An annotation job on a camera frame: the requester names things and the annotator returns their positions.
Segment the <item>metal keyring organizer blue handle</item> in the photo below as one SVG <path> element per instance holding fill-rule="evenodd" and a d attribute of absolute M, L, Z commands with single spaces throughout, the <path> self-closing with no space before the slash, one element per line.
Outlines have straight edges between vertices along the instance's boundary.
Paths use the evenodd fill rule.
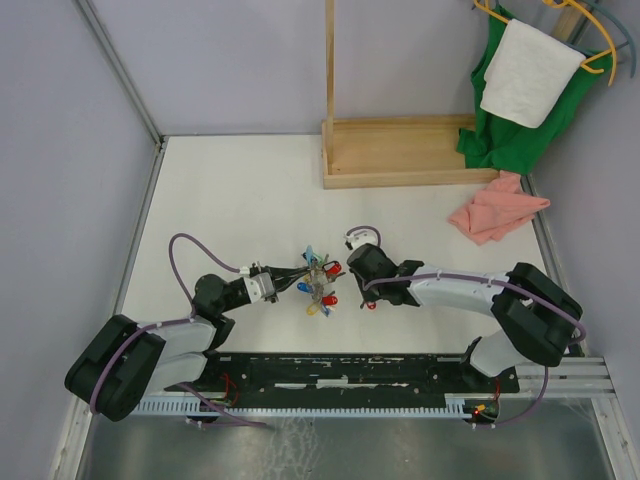
<path fill-rule="evenodd" d="M 302 257 L 307 262 L 307 270 L 296 284 L 296 289 L 310 297 L 306 313 L 309 316 L 322 314 L 328 318 L 338 304 L 333 284 L 345 271 L 337 260 L 330 260 L 328 255 L 317 254 L 311 245 L 307 246 Z"/>

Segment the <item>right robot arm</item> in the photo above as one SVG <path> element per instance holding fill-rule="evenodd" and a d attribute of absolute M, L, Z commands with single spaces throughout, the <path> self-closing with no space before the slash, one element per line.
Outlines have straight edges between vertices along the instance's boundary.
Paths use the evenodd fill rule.
<path fill-rule="evenodd" d="M 437 268 L 417 260 L 394 263 L 374 242 L 348 240 L 347 259 L 365 305 L 449 307 L 494 318 L 499 330 L 474 340 L 459 379 L 481 391 L 505 370 L 527 361 L 560 364 L 569 346 L 582 342 L 582 307 L 537 267 L 519 262 L 499 273 Z"/>

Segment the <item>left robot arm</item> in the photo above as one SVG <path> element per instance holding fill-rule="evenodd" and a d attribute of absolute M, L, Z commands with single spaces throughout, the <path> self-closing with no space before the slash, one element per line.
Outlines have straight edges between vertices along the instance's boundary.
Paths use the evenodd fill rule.
<path fill-rule="evenodd" d="M 227 281 L 201 276 L 185 318 L 139 324 L 124 314 L 112 316 L 70 367 L 65 388 L 89 405 L 93 414 L 117 422 L 144 396 L 178 383 L 209 390 L 221 378 L 220 364 L 206 356 L 229 337 L 235 321 L 226 314 L 278 294 L 308 273 L 307 267 L 254 265 Z"/>

